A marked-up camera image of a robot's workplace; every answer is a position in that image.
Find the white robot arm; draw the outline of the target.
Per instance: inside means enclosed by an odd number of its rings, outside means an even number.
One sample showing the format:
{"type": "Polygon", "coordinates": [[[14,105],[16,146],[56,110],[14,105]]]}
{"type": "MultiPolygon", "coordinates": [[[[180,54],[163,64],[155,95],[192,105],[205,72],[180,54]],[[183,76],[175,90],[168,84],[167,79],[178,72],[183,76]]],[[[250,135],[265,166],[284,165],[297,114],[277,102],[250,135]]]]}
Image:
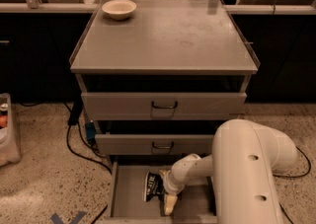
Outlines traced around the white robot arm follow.
{"type": "Polygon", "coordinates": [[[216,130],[211,154],[190,154],[162,170],[165,215],[192,180],[211,177],[218,224],[283,224],[273,173],[295,164],[297,149],[285,133],[231,119],[216,130]]]}

